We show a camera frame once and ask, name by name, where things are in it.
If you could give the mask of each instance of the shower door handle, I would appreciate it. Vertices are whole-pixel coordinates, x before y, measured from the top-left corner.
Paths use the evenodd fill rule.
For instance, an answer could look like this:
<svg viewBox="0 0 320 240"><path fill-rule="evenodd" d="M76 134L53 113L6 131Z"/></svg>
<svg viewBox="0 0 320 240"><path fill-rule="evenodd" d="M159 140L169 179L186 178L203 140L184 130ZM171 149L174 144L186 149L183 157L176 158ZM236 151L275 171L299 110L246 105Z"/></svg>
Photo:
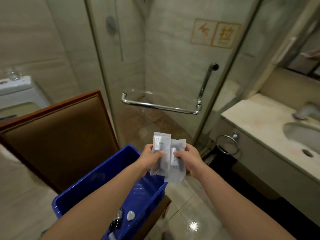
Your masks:
<svg viewBox="0 0 320 240"><path fill-rule="evenodd" d="M200 89L200 92L198 95L197 105L195 107L196 108L195 110L175 108L175 107L164 106L164 105L159 105L159 104L150 104L150 103L138 102L138 101L133 101L133 100L127 100L126 99L126 97L127 97L126 92L122 93L121 101L124 104L133 105L133 106L142 106L142 107L151 108L151 109L161 109L161 110L166 110L166 111L197 115L198 113L200 113L200 111L202 109L201 99L202 99L203 93L205 91L205 88L207 86L210 75L211 75L212 71L216 71L218 69L219 69L219 65L215 64L215 63L210 64L210 66L208 67L207 73L205 75L204 81L202 83L202 86L201 86L201 89Z"/></svg>

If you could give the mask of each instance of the sink drain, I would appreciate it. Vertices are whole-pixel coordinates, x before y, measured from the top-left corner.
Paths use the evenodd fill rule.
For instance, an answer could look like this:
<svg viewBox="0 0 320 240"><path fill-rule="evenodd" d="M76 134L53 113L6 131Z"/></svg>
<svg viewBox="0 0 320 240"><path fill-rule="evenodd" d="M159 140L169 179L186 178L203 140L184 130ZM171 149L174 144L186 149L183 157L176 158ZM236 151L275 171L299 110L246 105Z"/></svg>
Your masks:
<svg viewBox="0 0 320 240"><path fill-rule="evenodd" d="M302 152L307 155L308 157L313 157L313 154L309 152L307 149L302 149Z"/></svg>

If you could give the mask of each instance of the forearm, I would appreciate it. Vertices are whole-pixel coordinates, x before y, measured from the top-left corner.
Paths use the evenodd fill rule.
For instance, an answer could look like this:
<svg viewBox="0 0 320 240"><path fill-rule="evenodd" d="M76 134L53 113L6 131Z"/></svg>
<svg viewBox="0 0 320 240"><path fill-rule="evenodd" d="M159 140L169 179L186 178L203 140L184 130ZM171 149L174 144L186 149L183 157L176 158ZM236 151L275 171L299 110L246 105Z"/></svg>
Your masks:
<svg viewBox="0 0 320 240"><path fill-rule="evenodd" d="M41 240L101 239L142 171L137 162L126 167L56 221Z"/></svg>
<svg viewBox="0 0 320 240"><path fill-rule="evenodd" d="M207 165L202 165L197 175L223 224L235 239L294 239Z"/></svg>

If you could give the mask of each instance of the blue basket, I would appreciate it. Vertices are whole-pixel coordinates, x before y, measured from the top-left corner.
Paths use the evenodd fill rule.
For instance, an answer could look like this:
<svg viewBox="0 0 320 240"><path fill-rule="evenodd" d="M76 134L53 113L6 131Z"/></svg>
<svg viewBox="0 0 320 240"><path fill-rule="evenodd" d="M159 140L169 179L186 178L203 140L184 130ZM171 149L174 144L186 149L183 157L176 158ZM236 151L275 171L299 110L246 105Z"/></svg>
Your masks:
<svg viewBox="0 0 320 240"><path fill-rule="evenodd" d="M135 162L140 156L140 152L133 145L126 145L112 157L104 161L90 173L78 180L64 192L59 194L52 201L52 208L57 218L61 218L68 210L79 203L86 196L110 181L127 166ZM123 209L122 225L116 229L114 234L117 240L131 239L136 231L142 226L151 212L165 197L165 187L163 176L146 176L135 182L132 190L125 199L121 208ZM136 217L132 221L127 221L126 215L133 211ZM108 239L109 230L102 239Z"/></svg>

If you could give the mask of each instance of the packet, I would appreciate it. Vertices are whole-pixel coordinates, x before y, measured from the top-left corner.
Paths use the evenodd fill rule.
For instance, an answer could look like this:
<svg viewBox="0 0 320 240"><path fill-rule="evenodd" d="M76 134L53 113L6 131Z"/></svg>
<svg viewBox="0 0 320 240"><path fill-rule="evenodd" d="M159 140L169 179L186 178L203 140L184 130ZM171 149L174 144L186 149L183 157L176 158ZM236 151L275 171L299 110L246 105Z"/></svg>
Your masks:
<svg viewBox="0 0 320 240"><path fill-rule="evenodd" d="M164 151L165 155L158 159L155 166L150 170L150 175L168 176L170 168L170 145L171 134L153 133L152 153Z"/></svg>
<svg viewBox="0 0 320 240"><path fill-rule="evenodd" d="M169 169L169 175L164 177L165 182L181 183L186 177L186 164L181 158L174 156L174 152L185 150L186 142L187 142L186 139L171 140L170 169Z"/></svg>

